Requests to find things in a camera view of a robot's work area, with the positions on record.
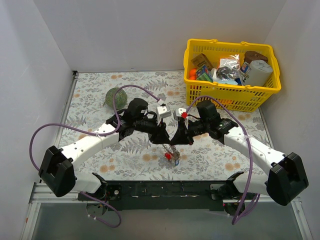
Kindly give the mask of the metal ring disc key organizer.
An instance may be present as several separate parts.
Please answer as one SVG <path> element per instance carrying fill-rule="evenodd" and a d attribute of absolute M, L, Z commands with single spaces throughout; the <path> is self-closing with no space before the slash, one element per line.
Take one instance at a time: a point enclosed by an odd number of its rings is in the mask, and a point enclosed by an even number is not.
<path fill-rule="evenodd" d="M 164 149 L 164 154 L 169 153 L 171 155 L 171 159 L 168 162 L 175 164 L 175 161 L 180 161 L 181 155 L 177 148 L 173 145 L 163 144 L 162 148 Z"/>

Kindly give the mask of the red key tag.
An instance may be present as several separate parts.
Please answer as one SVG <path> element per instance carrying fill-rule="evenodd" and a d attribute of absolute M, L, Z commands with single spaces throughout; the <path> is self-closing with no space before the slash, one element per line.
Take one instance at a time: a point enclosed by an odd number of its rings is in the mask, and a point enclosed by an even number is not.
<path fill-rule="evenodd" d="M 172 159 L 172 156 L 169 153 L 165 153 L 164 156 L 166 157 L 167 160 Z"/>

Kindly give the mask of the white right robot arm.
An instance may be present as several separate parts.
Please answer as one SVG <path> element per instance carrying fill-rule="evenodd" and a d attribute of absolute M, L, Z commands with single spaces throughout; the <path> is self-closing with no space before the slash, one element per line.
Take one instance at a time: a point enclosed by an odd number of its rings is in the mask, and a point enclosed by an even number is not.
<path fill-rule="evenodd" d="M 170 143 L 172 145 L 192 145 L 194 137 L 209 134 L 215 139 L 252 160 L 264 172 L 261 176 L 249 176 L 247 172 L 237 172 L 225 184 L 213 190 L 218 196 L 237 199 L 244 192 L 270 196 L 276 203 L 286 206 L 309 186 L 303 161 L 292 152 L 284 154 L 272 149 L 257 139 L 245 134 L 240 124 L 222 118 L 210 100 L 197 104 L 199 119 L 188 119 L 187 110 L 178 108 L 174 119 L 178 127 Z"/>

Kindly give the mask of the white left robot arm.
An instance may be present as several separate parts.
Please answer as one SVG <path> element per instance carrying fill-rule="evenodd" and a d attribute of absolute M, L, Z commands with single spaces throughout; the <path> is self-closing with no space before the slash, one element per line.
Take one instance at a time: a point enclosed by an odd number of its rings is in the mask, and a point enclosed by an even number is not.
<path fill-rule="evenodd" d="M 170 108 L 161 100 L 155 111 L 149 111 L 145 100 L 134 98 L 126 109 L 116 111 L 113 117 L 84 138 L 62 148 L 48 148 L 38 172 L 39 177 L 56 197 L 78 191 L 89 193 L 95 200 L 101 200 L 107 193 L 106 181 L 97 173 L 77 172 L 79 166 L 135 131 L 148 134 L 149 141 L 153 144 L 169 144 L 169 134 L 163 121 L 169 116 Z"/>

